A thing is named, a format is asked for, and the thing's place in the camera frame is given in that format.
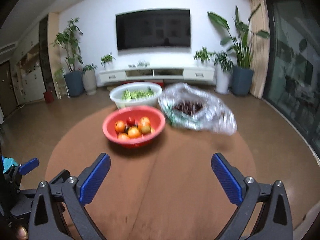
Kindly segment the person's left hand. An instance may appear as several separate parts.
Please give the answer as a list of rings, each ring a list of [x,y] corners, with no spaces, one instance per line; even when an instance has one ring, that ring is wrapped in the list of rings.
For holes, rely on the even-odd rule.
[[[28,232],[23,226],[16,228],[15,236],[18,240],[28,240]]]

